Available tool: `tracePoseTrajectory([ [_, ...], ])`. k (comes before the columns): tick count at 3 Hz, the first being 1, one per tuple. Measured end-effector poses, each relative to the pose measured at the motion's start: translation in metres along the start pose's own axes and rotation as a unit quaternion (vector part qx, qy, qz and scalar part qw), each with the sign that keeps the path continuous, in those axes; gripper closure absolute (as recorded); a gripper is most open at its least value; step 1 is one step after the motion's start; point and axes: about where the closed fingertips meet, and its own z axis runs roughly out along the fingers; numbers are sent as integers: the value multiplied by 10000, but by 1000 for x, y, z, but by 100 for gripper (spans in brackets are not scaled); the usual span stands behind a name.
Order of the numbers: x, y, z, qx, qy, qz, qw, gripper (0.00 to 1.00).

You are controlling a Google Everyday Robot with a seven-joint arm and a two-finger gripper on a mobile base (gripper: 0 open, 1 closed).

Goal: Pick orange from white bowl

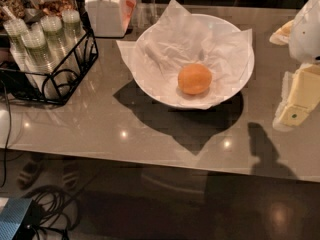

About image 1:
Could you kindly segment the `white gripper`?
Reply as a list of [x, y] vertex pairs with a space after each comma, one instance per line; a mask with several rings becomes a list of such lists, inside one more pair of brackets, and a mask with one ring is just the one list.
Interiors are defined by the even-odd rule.
[[286, 72], [281, 102], [273, 128], [288, 132], [301, 125], [320, 103], [320, 0], [308, 0], [297, 13], [269, 38], [275, 45], [287, 45], [290, 56], [301, 63], [294, 73]]

